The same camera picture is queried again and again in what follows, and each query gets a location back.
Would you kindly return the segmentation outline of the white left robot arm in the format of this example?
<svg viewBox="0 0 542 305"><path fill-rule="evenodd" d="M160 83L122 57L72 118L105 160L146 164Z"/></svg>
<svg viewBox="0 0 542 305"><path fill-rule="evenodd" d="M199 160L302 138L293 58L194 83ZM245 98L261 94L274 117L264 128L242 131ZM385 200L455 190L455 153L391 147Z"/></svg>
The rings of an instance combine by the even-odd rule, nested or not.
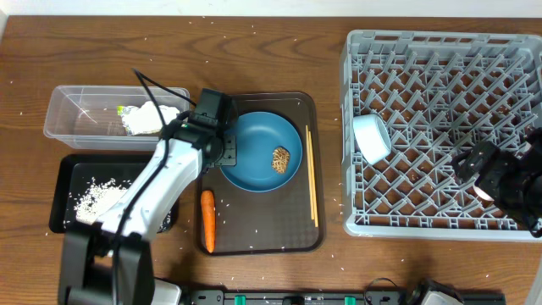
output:
<svg viewBox="0 0 542 305"><path fill-rule="evenodd" d="M151 243L182 191L203 171L236 163L228 129L233 97L204 89L199 102L170 122L147 166L93 224L64 233L58 285L61 304L177 304L179 286L153 274Z"/></svg>

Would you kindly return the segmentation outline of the colourful snack wrapper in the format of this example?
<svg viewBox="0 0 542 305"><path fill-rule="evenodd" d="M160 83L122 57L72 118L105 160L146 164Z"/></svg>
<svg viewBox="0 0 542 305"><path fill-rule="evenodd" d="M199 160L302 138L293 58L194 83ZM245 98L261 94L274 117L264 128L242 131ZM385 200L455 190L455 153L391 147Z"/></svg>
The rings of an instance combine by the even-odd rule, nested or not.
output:
<svg viewBox="0 0 542 305"><path fill-rule="evenodd" d="M128 135L132 133L132 125L134 124L138 110L137 106L117 107L117 115L121 118L122 125Z"/></svg>

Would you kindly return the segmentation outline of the blue plate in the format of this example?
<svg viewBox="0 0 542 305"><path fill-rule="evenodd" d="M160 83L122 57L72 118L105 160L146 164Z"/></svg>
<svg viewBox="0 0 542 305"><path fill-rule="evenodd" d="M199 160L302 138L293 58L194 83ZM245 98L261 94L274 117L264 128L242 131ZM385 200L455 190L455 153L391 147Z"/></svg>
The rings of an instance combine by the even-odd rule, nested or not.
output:
<svg viewBox="0 0 542 305"><path fill-rule="evenodd" d="M229 182L242 190L277 190L286 185L301 166L301 136L289 120L278 114L243 114L229 134L236 137L236 165L223 167L221 171ZM289 153L283 174L273 168L274 152L279 148Z"/></svg>

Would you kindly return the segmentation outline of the pink white cup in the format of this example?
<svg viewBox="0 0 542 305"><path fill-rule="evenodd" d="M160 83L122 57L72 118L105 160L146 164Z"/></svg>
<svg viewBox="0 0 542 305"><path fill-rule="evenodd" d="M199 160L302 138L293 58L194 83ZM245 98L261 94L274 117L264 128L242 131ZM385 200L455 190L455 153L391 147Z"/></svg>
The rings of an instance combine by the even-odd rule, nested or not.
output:
<svg viewBox="0 0 542 305"><path fill-rule="evenodd" d="M481 188L479 188L478 186L474 185L473 186L473 190L475 191L475 193L481 197L483 200L485 201L488 201L488 202L493 202L495 199L493 197L491 197L490 195L488 195L485 191L483 191Z"/></svg>

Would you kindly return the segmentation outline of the light blue rice bowl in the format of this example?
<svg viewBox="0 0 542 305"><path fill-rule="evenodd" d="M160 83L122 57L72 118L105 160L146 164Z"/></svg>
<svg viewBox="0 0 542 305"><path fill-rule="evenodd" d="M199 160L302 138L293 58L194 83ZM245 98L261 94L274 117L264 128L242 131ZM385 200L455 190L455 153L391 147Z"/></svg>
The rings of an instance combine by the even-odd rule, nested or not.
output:
<svg viewBox="0 0 542 305"><path fill-rule="evenodd" d="M389 133L377 114L357 116L352 123L356 143L369 164L374 165L391 153Z"/></svg>

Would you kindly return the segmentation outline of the white tissue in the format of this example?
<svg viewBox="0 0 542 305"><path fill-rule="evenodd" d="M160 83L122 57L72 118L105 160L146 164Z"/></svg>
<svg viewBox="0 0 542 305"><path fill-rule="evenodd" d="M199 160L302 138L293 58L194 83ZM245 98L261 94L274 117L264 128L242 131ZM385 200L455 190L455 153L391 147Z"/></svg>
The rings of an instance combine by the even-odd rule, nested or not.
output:
<svg viewBox="0 0 542 305"><path fill-rule="evenodd" d="M160 105L160 112L157 111L155 104L152 101L145 102L138 107L134 124L132 125L132 133L128 136L150 135L158 133L163 128L163 122L160 117L164 118L167 124L175 119L180 111L176 107Z"/></svg>

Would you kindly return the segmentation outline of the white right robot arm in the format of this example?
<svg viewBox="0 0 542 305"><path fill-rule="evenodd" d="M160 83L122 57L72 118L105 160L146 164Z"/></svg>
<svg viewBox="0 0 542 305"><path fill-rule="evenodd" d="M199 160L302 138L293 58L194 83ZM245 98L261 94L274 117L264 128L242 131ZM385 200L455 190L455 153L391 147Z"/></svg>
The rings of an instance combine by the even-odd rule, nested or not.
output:
<svg viewBox="0 0 542 305"><path fill-rule="evenodd" d="M480 196L528 230L541 237L541 129L527 137L528 150L521 158L481 141L451 160L456 177L466 182L475 178Z"/></svg>

